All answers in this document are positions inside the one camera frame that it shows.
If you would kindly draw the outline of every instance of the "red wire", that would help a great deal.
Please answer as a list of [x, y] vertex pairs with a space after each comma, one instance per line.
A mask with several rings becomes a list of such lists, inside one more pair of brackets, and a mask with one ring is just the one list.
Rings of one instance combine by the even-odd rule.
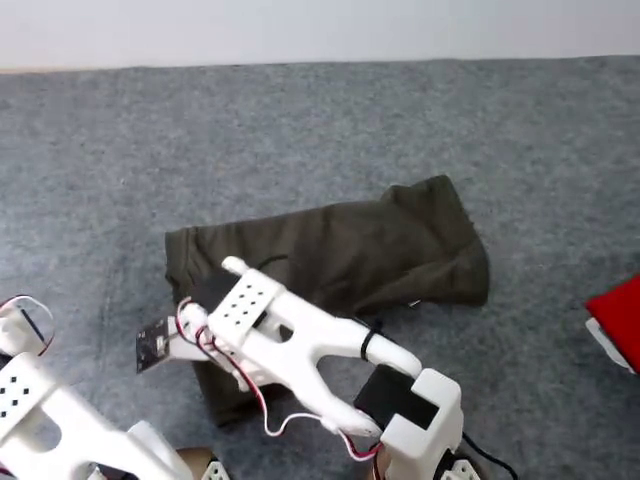
[[[205, 351], [204, 350], [204, 345], [200, 342], [200, 337], [202, 336], [202, 334], [204, 333], [206, 328], [207, 327], [200, 327], [197, 330], [196, 335], [195, 335], [196, 343], [198, 344], [198, 347], [203, 351]], [[229, 361], [229, 363], [231, 363], [231, 365], [233, 365], [233, 367], [238, 371], [238, 373], [242, 376], [244, 381], [247, 383], [247, 385], [249, 386], [249, 388], [251, 389], [253, 394], [256, 396], [256, 398], [258, 399], [258, 402], [260, 402], [260, 407], [262, 408], [262, 410], [264, 412], [265, 409], [267, 408], [267, 406], [262, 402], [261, 395], [258, 392], [256, 392], [256, 389], [258, 387], [255, 385], [253, 380], [251, 380], [251, 378], [244, 372], [244, 370], [240, 367], [238, 362], [236, 362], [230, 355], [227, 355], [225, 352], [220, 350], [218, 348], [218, 346], [215, 344], [215, 340], [212, 339], [211, 342], [209, 342], [207, 345], [211, 345], [215, 351], [217, 351], [218, 353], [223, 355]], [[348, 435], [345, 435], [345, 438], [347, 439], [347, 442], [349, 443], [349, 450], [351, 450], [351, 453], [353, 453], [353, 455], [358, 457], [358, 458], [367, 458], [367, 457], [369, 457], [371, 455], [375, 455], [382, 448], [382, 443], [378, 442], [376, 445], [374, 445], [367, 452], [360, 452], [356, 448], [356, 446], [353, 443], [353, 440], [351, 439], [351, 437], [349, 437]]]

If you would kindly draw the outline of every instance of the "white robot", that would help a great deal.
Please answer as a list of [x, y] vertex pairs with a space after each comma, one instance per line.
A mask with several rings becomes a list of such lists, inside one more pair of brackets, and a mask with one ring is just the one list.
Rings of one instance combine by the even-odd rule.
[[[315, 418], [344, 441], [354, 460], [373, 460], [377, 480], [383, 478], [376, 461], [383, 446], [391, 458], [384, 474], [388, 480], [486, 480], [468, 458], [458, 455], [463, 413], [456, 382], [423, 369], [413, 354], [384, 336], [328, 314], [239, 258], [228, 257], [222, 266], [228, 272], [223, 281], [214, 279], [209, 289], [180, 302], [174, 317], [138, 334], [139, 371], [168, 359], [217, 362], [237, 379], [241, 390], [256, 395], [268, 435], [281, 435], [295, 418]], [[290, 335], [283, 338], [283, 330]], [[0, 336], [4, 351], [33, 352], [17, 355], [0, 370], [0, 461], [14, 476], [102, 480], [106, 477], [100, 470], [88, 466], [99, 462], [140, 480], [200, 480], [149, 424], [140, 422], [128, 432], [116, 430], [44, 370], [35, 354], [42, 344], [22, 337], [14, 335], [10, 348], [3, 348]], [[16, 338], [22, 339], [22, 347], [16, 346]], [[316, 364], [325, 355], [362, 357], [376, 365], [354, 405], [334, 396], [318, 373]], [[269, 383], [289, 388], [309, 412], [291, 415], [278, 430], [270, 430], [259, 389]], [[31, 425], [41, 415], [52, 419], [62, 433], [49, 451], [33, 437]], [[358, 452], [351, 435], [371, 437], [375, 446]], [[202, 477], [228, 478], [219, 462]]]

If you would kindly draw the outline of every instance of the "green fabric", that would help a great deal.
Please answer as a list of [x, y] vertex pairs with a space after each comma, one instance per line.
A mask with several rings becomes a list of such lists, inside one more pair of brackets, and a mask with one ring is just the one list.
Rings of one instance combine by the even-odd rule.
[[[185, 228], [167, 233], [166, 250], [176, 301], [228, 255], [253, 266], [288, 255], [267, 273], [342, 316], [416, 300], [481, 305], [489, 290], [484, 247], [446, 176], [393, 186], [378, 201]], [[214, 419], [235, 418], [231, 410], [250, 396], [238, 392], [235, 381], [215, 365], [194, 366]]]

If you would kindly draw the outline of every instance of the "gray carpet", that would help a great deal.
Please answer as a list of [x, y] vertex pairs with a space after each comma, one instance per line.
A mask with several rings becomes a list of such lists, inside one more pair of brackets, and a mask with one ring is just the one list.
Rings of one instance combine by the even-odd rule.
[[[357, 478], [318, 425], [219, 431], [187, 364], [134, 374], [137, 329], [171, 308], [163, 232], [446, 173], [487, 247], [489, 302], [398, 308], [387, 331], [460, 382], [468, 432], [522, 478], [635, 480], [640, 383], [583, 304], [640, 270], [638, 79], [640, 58], [0, 77], [0, 291], [51, 306], [52, 368], [118, 426], [212, 445], [237, 480]], [[322, 370], [346, 398], [370, 371]]]

